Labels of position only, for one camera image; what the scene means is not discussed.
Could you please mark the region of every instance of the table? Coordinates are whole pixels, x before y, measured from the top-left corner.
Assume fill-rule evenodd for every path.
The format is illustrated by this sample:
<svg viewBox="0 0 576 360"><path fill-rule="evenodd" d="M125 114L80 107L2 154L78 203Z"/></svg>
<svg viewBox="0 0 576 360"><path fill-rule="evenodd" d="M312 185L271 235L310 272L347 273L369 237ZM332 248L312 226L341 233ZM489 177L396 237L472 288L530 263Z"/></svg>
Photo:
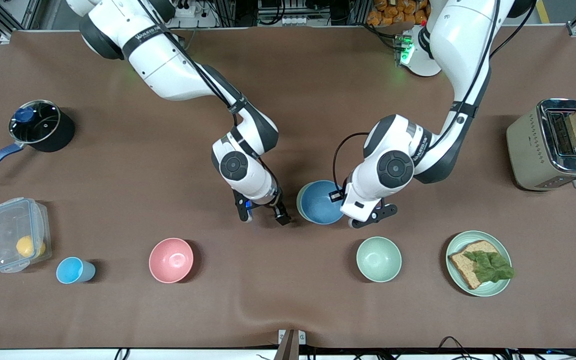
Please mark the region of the table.
<svg viewBox="0 0 576 360"><path fill-rule="evenodd" d="M189 52L275 121L279 143L263 158L295 222L281 227L269 210L238 220L210 162L212 143L231 127L217 98L162 100L130 64L102 59L77 32L15 32L0 46L0 148L11 114L34 99L64 108L77 134L59 152L28 149L0 164L0 203L46 205L54 246L50 260L0 273L0 348L259 346L285 328L318 347L436 347L446 335L466 347L576 347L576 190L519 190L505 141L538 101L576 99L576 38L564 27L521 30L491 62L452 175L412 182L390 199L398 214L360 230L301 219L297 192L331 179L343 137L384 116L438 132L448 80L396 68L365 29L200 31ZM340 177L361 161L362 143L340 151ZM498 237L512 257L518 275L498 296L468 296L448 278L448 239L472 229ZM366 281L354 260L375 235L404 259L384 284ZM160 284L148 270L167 237L196 253L180 284ZM59 284L67 256L92 260L98 276Z"/></svg>

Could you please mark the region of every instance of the lemon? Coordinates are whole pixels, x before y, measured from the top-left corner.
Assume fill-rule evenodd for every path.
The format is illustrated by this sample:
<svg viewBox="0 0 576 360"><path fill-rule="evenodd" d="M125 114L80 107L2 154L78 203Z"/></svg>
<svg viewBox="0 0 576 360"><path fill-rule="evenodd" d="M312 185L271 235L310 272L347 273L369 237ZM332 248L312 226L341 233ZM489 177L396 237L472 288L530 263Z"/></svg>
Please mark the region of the lemon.
<svg viewBox="0 0 576 360"><path fill-rule="evenodd" d="M30 255L32 255L33 252L35 251L35 246L33 244L32 237L28 235L19 239L16 242L16 251L19 253L19 255L23 256L24 258L30 257ZM46 251L46 244L42 242L41 248L39 249L39 253L35 256L35 258L43 255L45 251Z"/></svg>

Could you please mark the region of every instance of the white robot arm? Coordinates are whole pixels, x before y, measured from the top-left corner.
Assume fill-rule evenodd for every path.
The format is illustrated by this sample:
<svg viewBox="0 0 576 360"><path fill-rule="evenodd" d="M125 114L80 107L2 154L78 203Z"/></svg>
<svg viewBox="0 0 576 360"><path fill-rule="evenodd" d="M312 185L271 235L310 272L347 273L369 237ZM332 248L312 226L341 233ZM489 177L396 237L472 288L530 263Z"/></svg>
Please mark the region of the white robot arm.
<svg viewBox="0 0 576 360"><path fill-rule="evenodd" d="M172 101L218 96L235 125L213 144L212 163L232 187L240 219L251 221L252 208L264 205L281 225L290 221L276 178L258 162L277 145L277 126L221 73L190 59L163 25L175 13L169 0L66 1L83 17L79 30L87 45L106 59L128 60L158 96Z"/></svg>
<svg viewBox="0 0 576 360"><path fill-rule="evenodd" d="M432 14L418 38L413 38L419 48L407 66L414 71L436 62L454 88L454 101L439 134L398 114L372 128L363 145L364 160L343 189L341 211L354 228L393 215L394 205L379 203L404 189L412 178L435 183L450 175L490 79L492 39L515 0L430 2Z"/></svg>

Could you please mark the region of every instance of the black pot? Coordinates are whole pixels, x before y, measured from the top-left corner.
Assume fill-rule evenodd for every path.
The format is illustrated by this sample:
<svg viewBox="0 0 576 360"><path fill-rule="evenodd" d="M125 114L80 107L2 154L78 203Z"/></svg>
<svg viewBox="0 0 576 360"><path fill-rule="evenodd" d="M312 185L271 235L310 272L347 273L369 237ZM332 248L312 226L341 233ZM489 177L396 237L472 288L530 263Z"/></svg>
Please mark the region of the black pot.
<svg viewBox="0 0 576 360"><path fill-rule="evenodd" d="M0 161L26 145L44 153L61 150L73 139L75 123L52 102L34 100L14 112L8 131L14 143L0 150Z"/></svg>

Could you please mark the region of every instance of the blue lid knob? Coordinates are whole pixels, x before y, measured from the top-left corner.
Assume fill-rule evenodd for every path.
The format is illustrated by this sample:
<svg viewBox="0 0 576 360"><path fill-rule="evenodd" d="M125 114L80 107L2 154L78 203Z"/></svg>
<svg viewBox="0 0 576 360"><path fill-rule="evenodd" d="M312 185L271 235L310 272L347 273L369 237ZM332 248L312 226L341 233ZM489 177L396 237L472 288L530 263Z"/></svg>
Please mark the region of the blue lid knob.
<svg viewBox="0 0 576 360"><path fill-rule="evenodd" d="M33 120L34 116L35 110L33 110L32 107L24 107L22 109L17 109L14 112L14 120L18 123L28 123Z"/></svg>

